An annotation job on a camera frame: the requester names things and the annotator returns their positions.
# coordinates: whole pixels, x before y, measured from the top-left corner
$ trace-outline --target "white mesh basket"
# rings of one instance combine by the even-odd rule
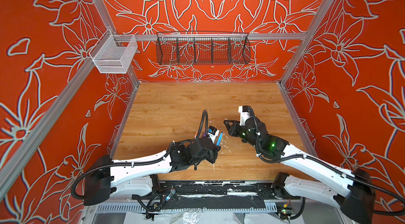
[[[94,64],[100,73],[125,74],[138,49],[135,36],[132,36],[127,46],[117,46],[119,42],[115,42],[114,35],[110,31],[106,31],[100,40],[104,38],[106,41],[98,44],[102,44],[100,49],[93,49],[90,52]]]

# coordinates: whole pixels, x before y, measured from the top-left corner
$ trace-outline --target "wooden table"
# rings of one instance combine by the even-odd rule
[[[239,120],[240,105],[252,106],[270,134],[305,151],[276,83],[141,83],[114,159],[152,155],[173,140],[192,139],[207,110],[209,125],[224,132],[216,163],[160,174],[161,180],[274,180],[278,172],[311,179],[289,166],[261,161],[251,145],[228,135],[223,120]]]

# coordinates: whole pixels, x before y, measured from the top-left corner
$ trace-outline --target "wire mesh basket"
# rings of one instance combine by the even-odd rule
[[[134,35],[127,43],[115,41],[115,36],[107,30],[89,53],[100,73],[125,74],[138,49]]]
[[[250,62],[247,33],[159,32],[160,65],[243,65]]]

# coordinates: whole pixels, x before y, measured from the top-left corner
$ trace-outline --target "red floral wallpaper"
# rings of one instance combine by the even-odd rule
[[[404,0],[334,0],[286,85],[321,159],[405,196]],[[375,207],[400,203],[377,193]],[[374,223],[404,217],[374,216]]]
[[[305,32],[322,0],[104,0],[120,34],[160,31]],[[139,42],[133,67],[143,81],[279,80],[297,40],[252,42],[244,66],[160,66],[153,42]]]
[[[0,0],[0,168],[87,59],[105,27],[92,0]],[[134,83],[89,74],[0,202],[1,223],[77,222],[75,178],[111,151]]]

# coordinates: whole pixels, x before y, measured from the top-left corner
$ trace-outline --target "blue pen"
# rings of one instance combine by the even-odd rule
[[[219,146],[220,143],[221,143],[221,140],[222,140],[222,133],[223,133],[223,132],[221,132],[220,136],[218,137],[217,146]]]

